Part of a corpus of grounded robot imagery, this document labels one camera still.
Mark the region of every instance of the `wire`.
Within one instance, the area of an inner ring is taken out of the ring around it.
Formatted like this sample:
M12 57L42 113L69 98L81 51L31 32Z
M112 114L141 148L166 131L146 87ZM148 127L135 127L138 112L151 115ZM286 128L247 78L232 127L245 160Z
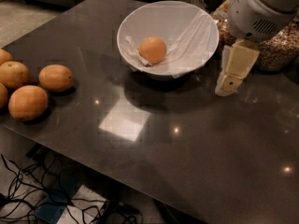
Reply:
M18 220L18 221L27 221L27 223L31 223L34 221L34 223L37 223L38 218L32 214L32 212L38 210L39 208L41 208L44 205L52 205L52 206L63 206L64 209L66 209L67 213L69 214L69 216L76 222L79 223L78 220L76 220L72 213L69 210L68 205L70 206L75 206L73 201L84 201L84 202L88 202L88 203L108 203L110 204L110 201L107 201L107 198L105 197L105 200L88 200L88 199L83 199L83 198L76 198L76 199L71 199L67 193L67 191L64 189L64 187L62 187L62 183L61 183L61 179L58 179L58 186L59 189L48 189L45 185L44 185L44 180L46 178L46 175L56 175L59 176L57 174L54 174L50 171L50 169L52 168L52 166L54 165L54 163L59 160L58 158L60 158L59 155L54 156L53 160L51 161L50 165L46 166L44 160L39 160L36 164L31 164L23 169L21 169L20 167L18 167L18 165L14 162L14 161L10 161L11 163L13 163L18 169L19 172L15 172L14 170L12 170L8 165L7 162L5 160L5 158L3 157L3 155L1 154L1 158L3 161L3 164L5 165L5 167L15 175L15 177L13 178L9 188L8 188L8 196L7 196L7 202L8 203L16 203L16 206L6 215L0 217L0 219L3 220ZM34 174L34 172L37 170L37 168L42 167L44 170L44 173L41 176L41 179L38 180L38 178L36 178L36 175ZM37 183L37 185L31 184L31 183L27 183L26 181L24 181L24 175L29 175L31 176L34 181ZM21 198L16 198L17 197L17 192L20 189L21 186L25 186L28 188L31 188L33 190L28 191L26 194L18 194L18 197L22 197ZM37 203L36 205L32 205L30 204L28 201L26 201L25 199L27 199L30 195L32 195L33 193L37 192L37 191L41 191L41 192L45 192L46 194L48 194L48 197L50 198L49 202L43 202L43 203ZM53 200L52 198L52 193L56 192L56 193L60 193L62 195L64 195L64 198L66 198L66 202L56 202L55 200ZM20 217L9 217L11 216L14 212L16 212L16 210L20 207L21 204L25 204L30 208L30 211L28 211L28 213L26 215L20 216ZM123 204L121 206L121 208L126 208L126 211L128 212L132 212L135 214L138 214L141 216L141 223L143 223L143 217L142 214L135 208L133 208L131 205L127 205L127 204ZM86 214L88 210L91 209L96 209L97 215L96 217L93 219L93 221L91 223L94 223L94 221L100 220L102 218L102 209L100 209L97 205L91 205L85 209L81 210L82 213L82 222L84 224L87 224L86 222ZM119 214L120 216L123 217L123 222L122 224L137 224L137 219L134 215L130 215L130 216L126 216L124 213L122 213L120 210L112 210L111 212L109 211L107 213L107 218L109 218L111 215L113 214Z

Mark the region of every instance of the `dark table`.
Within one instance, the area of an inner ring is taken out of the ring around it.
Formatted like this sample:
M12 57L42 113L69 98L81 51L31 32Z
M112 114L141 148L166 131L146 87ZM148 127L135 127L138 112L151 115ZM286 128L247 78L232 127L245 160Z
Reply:
M86 0L6 49L33 81L50 63L76 84L31 122L0 123L207 223L298 223L299 76L251 73L214 94L219 64L173 81L132 72L116 35L143 3Z

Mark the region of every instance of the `bowl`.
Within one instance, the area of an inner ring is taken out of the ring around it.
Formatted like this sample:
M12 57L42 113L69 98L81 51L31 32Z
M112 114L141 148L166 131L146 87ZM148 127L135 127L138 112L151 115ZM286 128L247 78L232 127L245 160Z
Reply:
M167 46L164 62L146 66L138 58L142 41L160 37ZM168 80L182 77L206 64L219 42L212 17L200 7L179 1L144 5L129 14L117 33L118 49L133 71Z

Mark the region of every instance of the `floor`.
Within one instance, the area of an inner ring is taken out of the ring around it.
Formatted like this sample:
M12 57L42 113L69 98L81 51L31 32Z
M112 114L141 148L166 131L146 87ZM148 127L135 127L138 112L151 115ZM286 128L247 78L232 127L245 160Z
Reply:
M63 9L28 4L23 0L7 0L0 3L0 48L33 31L45 22L54 19L62 12L64 12ZM13 183L13 180L16 182L16 177L25 174L22 182L33 185L31 187L19 183L20 186L17 187L15 184L15 198L18 197L20 199L26 193L32 191L30 196L26 197L26 200L32 205L36 205L43 202L45 197L47 197L47 193L38 191L38 187L50 189L55 185L59 176L76 174L76 179L80 180L80 182L84 183L92 191L102 196L117 196L120 202L132 205L142 214L142 216L135 214L135 218L125 220L124 213L116 212L107 218L106 223L166 223L158 211L155 201L150 197L116 183L106 176L99 175L43 147L34 156L30 157L28 152L36 144L6 128L0 127L0 137L0 153L3 154L3 159L0 159L0 193L5 196L8 196L8 188ZM11 222L13 218L26 216L30 211L29 206L25 203L22 203L19 207L17 206L16 210L13 210L16 205L16 203L10 203L4 207L0 207L0 216L7 215L6 218L0 218L0 223ZM30 221L35 220L34 216L18 219L16 223L21 222L21 220L23 220L23 223L35 223ZM68 220L62 223L69 224L72 222Z

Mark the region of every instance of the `cable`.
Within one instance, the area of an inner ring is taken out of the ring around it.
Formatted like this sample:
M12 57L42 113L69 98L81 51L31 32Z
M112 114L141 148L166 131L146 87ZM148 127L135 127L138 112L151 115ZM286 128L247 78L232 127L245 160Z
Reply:
M15 172L14 170L12 170L7 165L7 162L6 162L5 158L3 157L3 155L1 155L1 158L2 158L2 161L3 161L3 164L5 165L5 167L10 172L12 172L15 175L15 177L13 178L13 180L12 180L12 182L11 182L9 188L8 188L8 196L7 196L7 198L5 198L5 203L16 203L16 206L12 210L10 210L10 212L8 214L0 217L0 219L3 219L3 220L24 221L22 219L26 217L26 220L27 220L28 223L30 223L30 222L37 223L38 218L35 215L33 215L32 212L38 210L38 208L41 208L43 205L53 205L53 206L63 206L66 209L66 211L68 212L69 216L72 219L74 219L74 221L76 223L78 223L78 220L76 220L73 217L73 215L71 214L71 212L70 212L70 210L68 208L68 205L75 206L72 201L84 201L84 202L89 202L89 203L99 202L99 203L107 203L107 204L111 205L111 202L107 201L107 200L87 200L87 199L82 199L82 198L71 199L69 197L69 195L67 194L67 191L62 187L61 179L58 180L58 185L59 185L60 189L48 189L47 187L45 187L45 185L44 185L45 177L46 177L46 175L50 174L50 168L58 160L58 158L59 158L58 155L53 158L53 160L51 161L51 163L50 163L49 166L46 166L45 162L43 160L40 160L36 164L31 164L28 167L20 169L20 167L18 167L18 165L14 161L10 161L17 168L19 168L19 172ZM41 180L38 180L38 178L36 178L36 176L34 174L34 172L36 171L36 169L38 167L42 167L43 170L44 170L44 173L41 176ZM31 176L34 179L34 181L38 185L40 185L40 187L37 186L37 185L31 184L31 183L27 183L26 181L24 181L23 179L24 179L24 175L25 174ZM21 186L25 186L25 187L31 188L33 190L30 190L29 192L27 192L24 195L23 194L19 194L18 196L23 195L22 198L16 198L17 197L16 196L17 191L20 189ZM30 195L32 195L33 193L35 193L37 191L45 192L46 194L48 194L48 196L50 197L50 201L49 202L43 202L43 203L36 204L36 205L32 205L28 201L25 200L26 198L28 198ZM55 191L58 192L58 193L60 193L60 194L62 194L62 195L64 195L64 197L66 198L66 202L56 202L55 200L53 200L51 194L53 192L55 192ZM30 211L26 215L23 215L23 216L20 216L20 217L14 217L14 218L9 217L14 212L16 212L16 210L20 207L20 205L22 203L24 203L25 205L27 205L30 208ZM102 210L104 210L104 209L99 208L97 205L91 205L91 206L89 206L89 207L81 210L81 212L82 212L82 220L81 221L84 224L87 224L87 222L85 220L85 215L87 214L87 211L90 210L90 209L96 209L96 212L97 212L96 217L93 219L93 221L91 223L94 223L94 221L102 219L102 214L103 214ZM128 204L120 203L117 210L115 210L115 211L113 211L111 213L108 212L107 214L108 214L108 217L109 217L109 216L113 215L114 213L118 213L119 215L121 215L123 217L122 224L137 224L137 220L136 220L135 216L133 216L133 215L126 216L121 211L123 211L123 212L130 212L131 214L138 214L138 215L140 215L141 216L141 220L142 220L141 223L143 223L142 214L136 208L134 208L133 206L128 205Z
M4 206L6 204L7 204L6 197L2 193L0 193L0 207Z

